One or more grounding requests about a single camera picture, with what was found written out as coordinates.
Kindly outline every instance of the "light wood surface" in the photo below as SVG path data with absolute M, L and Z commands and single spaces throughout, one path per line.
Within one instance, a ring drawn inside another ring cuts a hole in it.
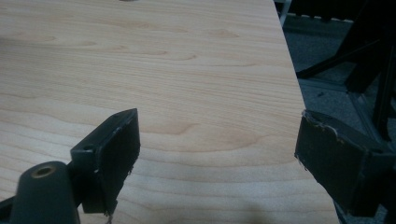
M 0 200 L 134 107 L 114 223 L 337 222 L 293 157 L 304 103 L 272 0 L 0 1 Z

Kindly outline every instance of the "black clamp jaw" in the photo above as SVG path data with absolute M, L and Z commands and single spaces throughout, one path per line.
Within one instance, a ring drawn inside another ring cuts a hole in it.
M 295 157 L 346 213 L 373 217 L 382 204 L 386 223 L 396 223 L 396 153 L 386 144 L 305 110 Z
M 16 196 L 0 202 L 0 224 L 77 224 L 77 207 L 111 216 L 140 151 L 137 110 L 106 119 L 71 149 L 72 161 L 49 161 L 20 177 Z

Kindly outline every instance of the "floor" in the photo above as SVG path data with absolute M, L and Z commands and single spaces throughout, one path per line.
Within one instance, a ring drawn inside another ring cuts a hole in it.
M 332 57 L 343 41 L 352 23 L 350 21 L 323 22 L 320 19 L 288 16 L 284 33 L 296 71 Z M 370 116 L 373 113 L 377 80 L 364 94 L 347 92 L 344 80 L 353 69 L 353 63 L 343 63 L 313 78 L 299 79 L 305 107 L 331 115 L 376 139 L 379 137 Z M 389 119 L 389 147 L 396 148 L 396 119 Z M 340 216 L 341 223 L 383 223 L 386 210 L 378 209 L 374 218 Z

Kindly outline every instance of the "workbench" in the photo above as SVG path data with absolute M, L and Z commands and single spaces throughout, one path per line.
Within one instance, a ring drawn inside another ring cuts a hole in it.
M 273 0 L 0 2 L 0 200 L 130 108 L 113 223 L 337 223 L 294 158 L 304 101 Z

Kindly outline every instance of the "black stand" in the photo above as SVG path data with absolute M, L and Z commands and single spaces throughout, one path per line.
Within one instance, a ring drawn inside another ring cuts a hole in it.
M 297 72 L 309 78 L 346 61 L 357 63 L 345 84 L 348 91 L 363 93 L 380 74 L 373 123 L 389 141 L 388 117 L 396 78 L 396 16 L 393 0 L 369 0 L 351 27 L 337 54 Z

